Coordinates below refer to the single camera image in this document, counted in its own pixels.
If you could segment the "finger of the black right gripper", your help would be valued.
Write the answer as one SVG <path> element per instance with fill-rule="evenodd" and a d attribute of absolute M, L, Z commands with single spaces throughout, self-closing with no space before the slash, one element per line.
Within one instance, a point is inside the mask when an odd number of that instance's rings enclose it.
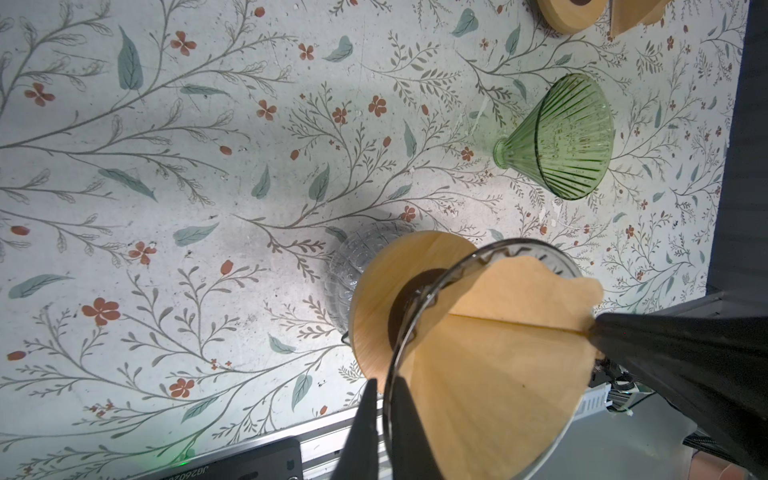
<path fill-rule="evenodd" d="M 602 313 L 588 339 L 750 473 L 766 476 L 766 317 Z"/>

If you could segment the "clear grey glass dripper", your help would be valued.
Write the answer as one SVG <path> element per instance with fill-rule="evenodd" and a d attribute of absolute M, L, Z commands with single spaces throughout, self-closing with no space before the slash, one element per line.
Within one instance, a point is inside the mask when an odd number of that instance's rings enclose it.
<path fill-rule="evenodd" d="M 527 479 L 576 413 L 604 290 L 559 249 L 410 234 L 370 268 L 358 318 L 400 316 L 382 425 L 394 475 Z"/>

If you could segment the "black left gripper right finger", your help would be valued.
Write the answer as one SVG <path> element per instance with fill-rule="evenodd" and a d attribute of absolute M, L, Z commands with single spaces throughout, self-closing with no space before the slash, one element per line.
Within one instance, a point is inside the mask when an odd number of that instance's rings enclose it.
<path fill-rule="evenodd" d="M 390 460 L 394 479 L 442 479 L 404 378 L 394 381 L 390 405 Z"/>

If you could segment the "single brown paper filter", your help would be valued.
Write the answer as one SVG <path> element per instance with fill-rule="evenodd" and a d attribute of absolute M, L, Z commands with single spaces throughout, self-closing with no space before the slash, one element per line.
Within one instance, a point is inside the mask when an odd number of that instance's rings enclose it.
<path fill-rule="evenodd" d="M 596 350 L 586 334 L 603 289 L 543 261 L 504 258 L 440 294 L 402 373 L 447 479 L 510 479 L 575 413 Z"/>

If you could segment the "orange coffee filter box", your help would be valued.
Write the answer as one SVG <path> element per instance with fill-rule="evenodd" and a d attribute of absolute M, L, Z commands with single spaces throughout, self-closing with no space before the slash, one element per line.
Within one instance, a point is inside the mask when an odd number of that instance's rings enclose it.
<path fill-rule="evenodd" d="M 670 0 L 612 0 L 610 33 L 617 37 L 637 25 L 659 22 Z"/>

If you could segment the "clear grey glass pitcher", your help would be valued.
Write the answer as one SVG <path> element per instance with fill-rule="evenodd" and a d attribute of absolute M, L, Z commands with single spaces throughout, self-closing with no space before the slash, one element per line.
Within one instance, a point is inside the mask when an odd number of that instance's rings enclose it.
<path fill-rule="evenodd" d="M 342 335 L 348 333 L 352 298 L 364 270 L 386 246 L 415 231 L 403 220 L 373 223 L 350 234 L 332 255 L 324 291 L 331 323 Z"/>

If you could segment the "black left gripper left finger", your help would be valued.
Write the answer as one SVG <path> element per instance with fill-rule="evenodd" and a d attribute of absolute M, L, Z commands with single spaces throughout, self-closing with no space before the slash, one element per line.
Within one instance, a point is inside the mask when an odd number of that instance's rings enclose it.
<path fill-rule="evenodd" d="M 377 394 L 377 380 L 368 380 L 332 480 L 378 478 Z"/>

